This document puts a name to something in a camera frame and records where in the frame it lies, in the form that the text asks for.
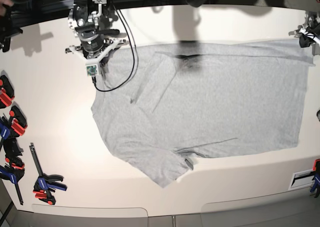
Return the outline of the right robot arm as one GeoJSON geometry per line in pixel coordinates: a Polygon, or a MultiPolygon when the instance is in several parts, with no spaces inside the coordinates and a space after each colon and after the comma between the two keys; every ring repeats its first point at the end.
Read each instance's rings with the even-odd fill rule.
{"type": "Polygon", "coordinates": [[[68,26],[80,40],[75,51],[81,51],[86,59],[99,56],[112,43],[109,38],[120,35],[118,29],[111,28],[112,3],[112,0],[73,0],[68,26]]]}

